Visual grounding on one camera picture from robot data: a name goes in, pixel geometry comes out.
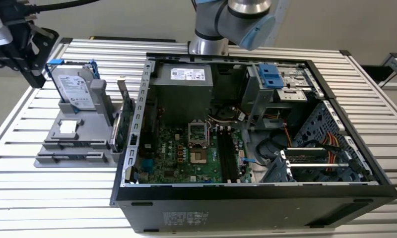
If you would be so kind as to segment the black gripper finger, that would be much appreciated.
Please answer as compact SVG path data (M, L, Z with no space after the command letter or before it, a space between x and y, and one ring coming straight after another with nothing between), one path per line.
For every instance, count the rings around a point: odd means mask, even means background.
M45 84L42 73L32 73L30 59L22 59L18 53L9 58L5 54L5 48L0 48L0 68L8 67L18 72L32 88L41 88Z
M48 28L30 25L32 30L32 45L36 47L37 51L33 51L33 56L30 58L32 73L40 73L58 40L58 33Z

